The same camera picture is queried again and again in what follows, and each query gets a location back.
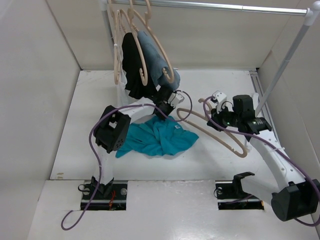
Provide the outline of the teal t shirt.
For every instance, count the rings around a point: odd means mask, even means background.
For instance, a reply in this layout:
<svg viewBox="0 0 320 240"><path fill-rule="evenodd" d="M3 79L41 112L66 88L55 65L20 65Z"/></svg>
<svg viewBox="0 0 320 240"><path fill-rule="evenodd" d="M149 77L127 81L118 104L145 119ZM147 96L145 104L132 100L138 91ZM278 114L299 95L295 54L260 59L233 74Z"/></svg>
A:
<svg viewBox="0 0 320 240"><path fill-rule="evenodd" d="M147 156L175 156L190 149L199 136L175 122L173 117L160 120L154 116L144 123L132 123L129 126L123 146L115 157L121 158L131 151Z"/></svg>

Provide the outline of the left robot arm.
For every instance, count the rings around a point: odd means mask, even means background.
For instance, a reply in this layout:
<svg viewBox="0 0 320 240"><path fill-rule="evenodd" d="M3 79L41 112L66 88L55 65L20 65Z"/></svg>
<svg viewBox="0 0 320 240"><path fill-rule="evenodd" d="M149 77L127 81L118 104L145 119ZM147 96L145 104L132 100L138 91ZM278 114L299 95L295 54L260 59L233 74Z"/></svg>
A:
<svg viewBox="0 0 320 240"><path fill-rule="evenodd" d="M130 124L151 115L165 120L183 101L184 97L177 90L162 86L154 95L143 96L128 105L109 105L104 109L89 133L89 145L98 162L90 184L98 197L107 198L113 190L114 164L108 154L124 145Z"/></svg>

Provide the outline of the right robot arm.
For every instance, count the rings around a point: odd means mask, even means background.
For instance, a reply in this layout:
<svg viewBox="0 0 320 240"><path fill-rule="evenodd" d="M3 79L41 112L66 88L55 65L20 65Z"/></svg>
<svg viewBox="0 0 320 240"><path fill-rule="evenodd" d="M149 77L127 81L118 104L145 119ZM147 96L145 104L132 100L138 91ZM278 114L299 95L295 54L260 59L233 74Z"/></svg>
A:
<svg viewBox="0 0 320 240"><path fill-rule="evenodd" d="M232 180L232 193L243 199L252 195L269 204L279 220L296 220L307 226L308 223L300 220L300 217L317 211L320 204L320 182L311 179L288 157L277 141L271 125L265 118L256 116L251 96L234 96L231 110L225 106L227 97L220 91L204 100L205 111L208 101L213 102L215 108L205 112L208 117L207 125L220 132L244 136L260 154L276 181L276 185L271 185L265 180L259 180L252 172L238 173Z"/></svg>

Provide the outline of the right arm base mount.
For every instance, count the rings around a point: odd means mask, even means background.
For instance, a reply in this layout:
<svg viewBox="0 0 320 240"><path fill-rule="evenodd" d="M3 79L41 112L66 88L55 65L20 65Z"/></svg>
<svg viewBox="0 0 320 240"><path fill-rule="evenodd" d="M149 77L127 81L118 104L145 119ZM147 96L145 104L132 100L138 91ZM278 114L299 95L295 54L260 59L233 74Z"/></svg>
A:
<svg viewBox="0 0 320 240"><path fill-rule="evenodd" d="M236 174L232 180L216 180L213 195L217 199L218 210L264 211L263 201L242 189L241 180L254 175L252 172L243 172Z"/></svg>

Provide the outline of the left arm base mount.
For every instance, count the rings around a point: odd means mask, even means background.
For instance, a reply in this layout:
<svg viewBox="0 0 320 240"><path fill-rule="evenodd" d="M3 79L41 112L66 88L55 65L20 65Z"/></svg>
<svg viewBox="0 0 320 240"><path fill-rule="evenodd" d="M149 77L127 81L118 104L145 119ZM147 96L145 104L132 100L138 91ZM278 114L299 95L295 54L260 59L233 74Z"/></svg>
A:
<svg viewBox="0 0 320 240"><path fill-rule="evenodd" d="M80 184L78 191L82 193L80 201L80 209L84 210L87 203L94 192L94 187L89 183ZM111 192L104 196L101 192L97 191L90 205L88 211L125 211L127 208L127 194L128 182L115 181L112 186Z"/></svg>

